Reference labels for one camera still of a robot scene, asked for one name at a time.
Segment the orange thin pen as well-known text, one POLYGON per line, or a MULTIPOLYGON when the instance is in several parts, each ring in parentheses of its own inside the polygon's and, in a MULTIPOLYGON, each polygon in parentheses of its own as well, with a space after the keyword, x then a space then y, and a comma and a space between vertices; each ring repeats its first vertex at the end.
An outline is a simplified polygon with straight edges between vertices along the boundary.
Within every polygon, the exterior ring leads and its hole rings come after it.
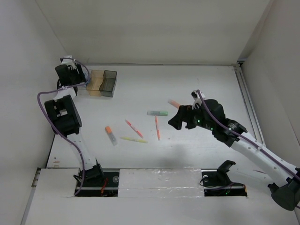
POLYGON ((155 118, 155 125, 156 125, 156 132, 157 132, 157 138, 160 141, 160 131, 159 131, 159 127, 158 127, 158 118, 157 116, 154 117, 155 118))

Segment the orange-capped grey highlighter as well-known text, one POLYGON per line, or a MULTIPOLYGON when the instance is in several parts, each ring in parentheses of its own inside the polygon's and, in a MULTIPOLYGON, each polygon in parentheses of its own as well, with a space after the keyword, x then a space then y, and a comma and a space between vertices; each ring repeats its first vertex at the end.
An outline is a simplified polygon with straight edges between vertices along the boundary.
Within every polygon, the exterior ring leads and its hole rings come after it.
POLYGON ((108 135, 108 137, 109 137, 111 143, 113 144, 113 146, 117 145, 117 139, 116 139, 116 137, 114 136, 114 134, 113 134, 111 128, 110 128, 109 126, 106 126, 106 127, 105 127, 105 131, 106 131, 106 133, 107 133, 107 135, 108 135))

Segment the aluminium side rail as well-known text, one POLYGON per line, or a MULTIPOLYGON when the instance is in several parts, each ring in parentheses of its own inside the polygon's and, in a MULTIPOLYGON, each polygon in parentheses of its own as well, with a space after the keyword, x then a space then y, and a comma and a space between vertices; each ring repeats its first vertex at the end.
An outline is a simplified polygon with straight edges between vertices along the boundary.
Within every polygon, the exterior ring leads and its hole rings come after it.
POLYGON ((242 61, 238 61, 235 64, 233 64, 233 69, 236 74, 236 78, 240 87, 241 95, 246 107, 246 111, 250 120, 251 129, 253 131, 253 136, 265 146, 265 140, 263 137, 262 130, 260 128, 260 124, 257 118, 257 115, 255 113, 254 105, 252 103, 252 99, 250 97, 250 93, 248 91, 248 87, 246 84, 245 77, 243 75, 243 71, 241 68, 242 61))

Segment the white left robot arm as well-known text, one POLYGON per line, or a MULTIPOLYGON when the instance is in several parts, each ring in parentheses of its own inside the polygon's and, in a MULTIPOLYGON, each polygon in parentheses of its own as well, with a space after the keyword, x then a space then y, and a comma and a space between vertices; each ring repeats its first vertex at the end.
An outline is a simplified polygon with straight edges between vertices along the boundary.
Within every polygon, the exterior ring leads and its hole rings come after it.
POLYGON ((80 133, 82 120, 74 103, 78 88, 85 87, 90 80, 83 68, 86 67, 71 55, 62 57, 55 68, 58 75, 56 96, 46 101, 44 107, 54 132, 68 142, 79 161, 81 169, 74 176, 79 186, 97 187, 105 184, 107 179, 100 163, 85 145, 80 133))

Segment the yellow thin pen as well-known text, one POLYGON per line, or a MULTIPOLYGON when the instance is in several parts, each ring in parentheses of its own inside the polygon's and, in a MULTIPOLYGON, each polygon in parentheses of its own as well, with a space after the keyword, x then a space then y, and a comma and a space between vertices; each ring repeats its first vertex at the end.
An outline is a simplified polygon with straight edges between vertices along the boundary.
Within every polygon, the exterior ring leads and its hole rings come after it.
POLYGON ((122 139, 122 140, 127 140, 127 141, 133 141, 133 142, 137 142, 137 143, 148 143, 148 141, 146 141, 146 140, 143 140, 143 139, 136 139, 136 138, 132 138, 132 137, 125 137, 125 136, 122 136, 122 137, 120 137, 120 139, 122 139))

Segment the pink yellow-capped highlighter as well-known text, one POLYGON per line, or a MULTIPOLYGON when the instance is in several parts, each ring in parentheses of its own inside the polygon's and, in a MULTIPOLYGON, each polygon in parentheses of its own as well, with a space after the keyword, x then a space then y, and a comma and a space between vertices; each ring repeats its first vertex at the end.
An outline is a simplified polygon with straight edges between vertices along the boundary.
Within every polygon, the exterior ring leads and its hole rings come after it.
POLYGON ((177 109, 180 107, 180 104, 178 102, 172 100, 172 99, 169 99, 168 103, 171 104, 172 106, 174 106, 177 109))

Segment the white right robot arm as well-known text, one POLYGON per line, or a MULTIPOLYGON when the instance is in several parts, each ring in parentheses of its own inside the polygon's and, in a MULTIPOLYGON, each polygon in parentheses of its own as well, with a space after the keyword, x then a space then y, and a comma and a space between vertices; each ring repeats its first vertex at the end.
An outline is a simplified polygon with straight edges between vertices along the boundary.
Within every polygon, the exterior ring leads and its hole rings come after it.
POLYGON ((300 202, 300 169, 260 144, 247 129, 235 120, 226 117, 223 106, 214 99, 193 105, 181 105, 168 124, 181 130, 201 127, 212 132, 214 138, 227 147, 239 152, 258 166, 270 181, 267 192, 285 210, 293 211, 300 202))

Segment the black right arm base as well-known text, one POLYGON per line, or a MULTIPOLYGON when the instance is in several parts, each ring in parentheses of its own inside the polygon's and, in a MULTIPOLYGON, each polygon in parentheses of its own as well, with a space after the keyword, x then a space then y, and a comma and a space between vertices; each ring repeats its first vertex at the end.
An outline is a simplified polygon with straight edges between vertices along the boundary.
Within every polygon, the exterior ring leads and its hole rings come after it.
POLYGON ((247 197, 247 189, 244 184, 232 182, 228 177, 230 168, 236 163, 225 161, 217 169, 202 169, 202 178, 199 185, 204 188, 205 197, 247 197))

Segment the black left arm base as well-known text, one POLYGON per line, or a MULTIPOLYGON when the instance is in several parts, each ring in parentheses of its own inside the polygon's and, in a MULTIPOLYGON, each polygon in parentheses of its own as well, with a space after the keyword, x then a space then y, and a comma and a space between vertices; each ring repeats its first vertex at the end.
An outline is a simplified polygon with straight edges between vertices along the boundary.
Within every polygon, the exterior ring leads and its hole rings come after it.
POLYGON ((76 197, 117 197, 120 181, 120 169, 103 169, 96 162, 91 169, 80 170, 73 175, 76 180, 76 197))

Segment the pink thin pen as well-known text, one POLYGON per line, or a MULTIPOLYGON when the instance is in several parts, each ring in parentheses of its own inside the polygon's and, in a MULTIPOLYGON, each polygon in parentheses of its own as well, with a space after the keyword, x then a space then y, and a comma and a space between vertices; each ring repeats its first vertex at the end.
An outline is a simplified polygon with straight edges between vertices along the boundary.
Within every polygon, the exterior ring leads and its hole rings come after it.
POLYGON ((137 128, 135 128, 131 122, 129 122, 128 120, 125 120, 125 122, 139 135, 139 137, 143 139, 142 133, 137 128))

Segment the clear plastic bin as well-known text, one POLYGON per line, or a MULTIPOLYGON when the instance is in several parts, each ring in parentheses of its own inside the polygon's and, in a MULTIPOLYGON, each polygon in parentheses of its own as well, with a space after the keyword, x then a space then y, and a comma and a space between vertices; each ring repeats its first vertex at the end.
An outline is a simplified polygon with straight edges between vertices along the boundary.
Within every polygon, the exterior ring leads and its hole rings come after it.
POLYGON ((80 86, 80 87, 78 87, 77 95, 78 96, 88 96, 89 92, 86 90, 85 86, 80 86))

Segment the grey translucent bin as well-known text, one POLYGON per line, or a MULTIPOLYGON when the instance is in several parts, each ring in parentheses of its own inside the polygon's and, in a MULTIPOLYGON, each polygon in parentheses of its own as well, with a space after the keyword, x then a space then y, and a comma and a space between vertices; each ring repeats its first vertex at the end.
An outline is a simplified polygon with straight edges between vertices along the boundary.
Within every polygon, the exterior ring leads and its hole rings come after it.
POLYGON ((99 91, 101 96, 112 98, 117 82, 117 72, 105 70, 103 74, 103 82, 100 85, 99 91))

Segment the green-capped highlighter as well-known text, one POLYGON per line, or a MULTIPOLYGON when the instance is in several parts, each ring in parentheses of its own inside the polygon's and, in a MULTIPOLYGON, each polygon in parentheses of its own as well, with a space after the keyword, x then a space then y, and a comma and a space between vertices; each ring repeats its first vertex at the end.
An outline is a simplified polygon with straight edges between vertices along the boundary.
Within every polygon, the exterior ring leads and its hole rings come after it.
POLYGON ((147 111, 149 116, 168 116, 168 111, 147 111))

